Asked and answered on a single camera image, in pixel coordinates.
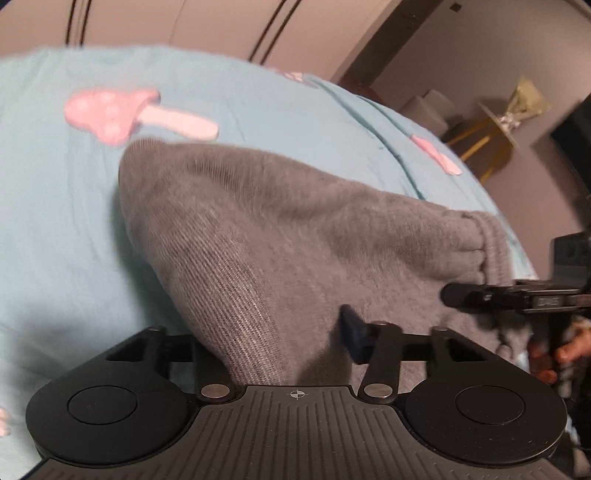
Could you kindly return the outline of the person right hand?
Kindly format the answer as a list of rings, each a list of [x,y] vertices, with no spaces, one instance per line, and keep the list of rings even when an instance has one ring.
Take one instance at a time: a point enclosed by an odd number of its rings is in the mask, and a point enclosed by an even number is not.
[[[575,323],[571,328],[572,339],[549,354],[541,342],[531,339],[528,344],[530,373],[542,382],[552,385],[558,380],[558,371],[553,367],[557,361],[560,366],[590,356],[590,322]]]

